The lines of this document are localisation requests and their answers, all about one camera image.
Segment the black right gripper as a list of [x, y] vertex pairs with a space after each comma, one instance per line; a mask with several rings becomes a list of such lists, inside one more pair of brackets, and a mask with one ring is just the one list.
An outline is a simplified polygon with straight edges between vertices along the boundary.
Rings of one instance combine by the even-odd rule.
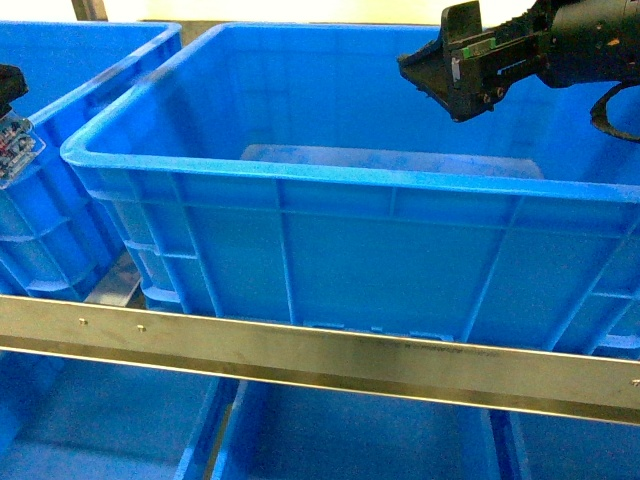
[[[484, 111], [480, 67], [472, 46], [488, 39], [480, 3], [447, 7], [441, 37], [397, 58], [400, 75], [441, 106], [456, 122]], [[590, 110], [591, 124], [619, 140], [637, 142], [608, 118], [607, 104], [639, 85], [639, 3], [637, 1], [536, 1], [525, 13], [486, 30], [497, 58], [484, 75], [490, 88], [482, 99], [491, 111], [514, 83], [537, 76], [550, 88], [613, 82]]]

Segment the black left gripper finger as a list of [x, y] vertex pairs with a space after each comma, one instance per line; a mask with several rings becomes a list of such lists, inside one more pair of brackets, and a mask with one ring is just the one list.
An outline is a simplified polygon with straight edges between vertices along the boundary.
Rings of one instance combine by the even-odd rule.
[[0, 116], [6, 116], [12, 109], [11, 103], [29, 91], [22, 70], [16, 66], [2, 64], [0, 67]]

